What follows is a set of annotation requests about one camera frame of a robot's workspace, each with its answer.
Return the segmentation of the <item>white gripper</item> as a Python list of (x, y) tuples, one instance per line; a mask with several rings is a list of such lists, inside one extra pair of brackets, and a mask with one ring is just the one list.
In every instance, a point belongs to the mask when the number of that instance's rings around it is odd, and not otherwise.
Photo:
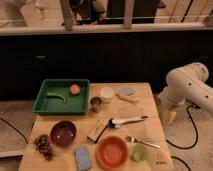
[(175, 111), (176, 105), (169, 101), (167, 97), (160, 93), (158, 98), (161, 101), (161, 108), (163, 113), (163, 125), (168, 127), (176, 117), (177, 112)]

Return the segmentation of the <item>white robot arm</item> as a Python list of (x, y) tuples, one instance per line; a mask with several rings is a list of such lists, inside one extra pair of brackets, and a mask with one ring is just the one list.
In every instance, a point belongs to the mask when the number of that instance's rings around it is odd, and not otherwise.
[(205, 83), (208, 77), (208, 68), (199, 62), (175, 68), (167, 73), (167, 86), (158, 95), (164, 128), (172, 123), (177, 114), (175, 109), (183, 105), (185, 100), (190, 100), (207, 113), (213, 114), (213, 88)]

